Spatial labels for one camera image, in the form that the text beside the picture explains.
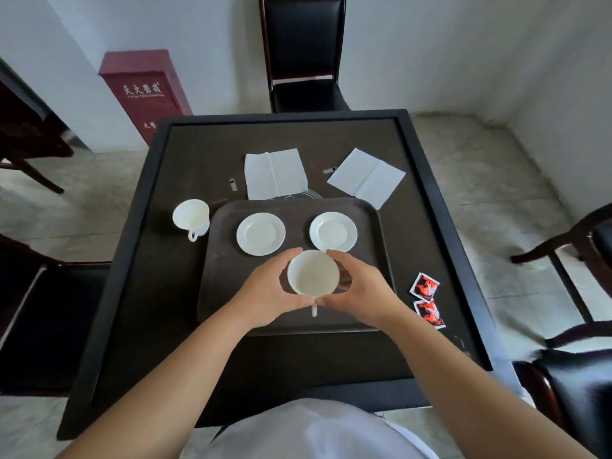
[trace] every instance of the person's right hand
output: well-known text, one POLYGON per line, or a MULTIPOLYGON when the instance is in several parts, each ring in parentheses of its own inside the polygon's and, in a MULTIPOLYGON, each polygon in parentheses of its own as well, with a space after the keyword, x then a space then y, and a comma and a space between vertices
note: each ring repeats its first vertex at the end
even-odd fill
POLYGON ((393 293, 377 268, 348 253, 335 250, 326 252, 344 266, 353 281, 345 293, 318 297, 315 300, 317 305, 344 311, 378 329, 405 310, 406 305, 393 293))

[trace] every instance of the napkin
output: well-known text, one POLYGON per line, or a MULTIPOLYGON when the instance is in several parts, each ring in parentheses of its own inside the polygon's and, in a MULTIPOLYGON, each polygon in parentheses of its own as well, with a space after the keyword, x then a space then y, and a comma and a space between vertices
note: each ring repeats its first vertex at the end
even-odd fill
POLYGON ((244 177, 249 200, 270 200, 308 190, 308 179, 297 148, 260 155, 247 154, 244 177))
POLYGON ((380 209, 405 175, 404 171, 355 148, 327 183, 380 209))

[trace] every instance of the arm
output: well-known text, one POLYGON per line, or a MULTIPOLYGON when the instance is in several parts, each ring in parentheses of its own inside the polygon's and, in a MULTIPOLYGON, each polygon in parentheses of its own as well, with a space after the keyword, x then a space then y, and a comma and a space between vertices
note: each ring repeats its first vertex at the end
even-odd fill
POLYGON ((279 275, 302 248, 253 271, 241 290, 126 393, 58 457, 170 459, 179 456, 231 352, 252 328, 312 298, 286 293, 279 275))
POLYGON ((466 457, 594 458, 412 312, 378 269, 347 253, 327 254, 353 282, 346 293, 322 296, 317 304, 353 314, 393 339, 466 457))

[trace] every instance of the table top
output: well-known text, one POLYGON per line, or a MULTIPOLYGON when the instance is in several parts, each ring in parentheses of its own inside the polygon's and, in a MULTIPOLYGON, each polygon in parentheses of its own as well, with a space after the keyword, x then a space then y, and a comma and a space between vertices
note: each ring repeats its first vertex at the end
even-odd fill
MULTIPOLYGON (((323 171, 355 147, 406 171, 379 211, 398 296, 412 308, 408 290, 417 274, 439 280, 436 304, 446 324, 440 331, 520 393, 406 111, 181 117, 160 125, 149 150, 58 439, 82 432, 198 325, 208 237, 191 243, 172 224, 181 201, 205 200, 213 212, 244 200, 245 154, 289 148, 298 148, 311 190, 347 196, 326 183, 323 171)), ((303 397, 367 411, 428 405, 383 332, 250 337, 229 358, 197 426, 235 422, 303 397)))

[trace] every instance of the floor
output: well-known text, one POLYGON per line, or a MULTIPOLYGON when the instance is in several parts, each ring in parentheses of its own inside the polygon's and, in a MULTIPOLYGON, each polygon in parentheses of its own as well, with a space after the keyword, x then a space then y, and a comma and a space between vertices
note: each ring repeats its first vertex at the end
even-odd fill
MULTIPOLYGON (((570 220, 556 194, 513 136, 470 117, 416 116, 414 125, 506 350, 529 359, 550 337, 581 322, 547 259, 515 266, 507 257, 567 230, 570 220)), ((58 196, 16 171, 0 171, 0 233, 67 261, 109 261, 119 241, 145 152, 33 160, 66 189, 58 196)), ((596 319, 612 319, 612 300, 584 265, 561 259, 596 319)), ((566 347, 612 347, 593 339, 566 347)), ((52 458, 62 398, 0 397, 0 450, 6 459, 52 458)), ((431 408, 384 416, 419 435, 441 458, 461 457, 431 408)), ((195 458, 216 428, 194 431, 181 458, 195 458)))

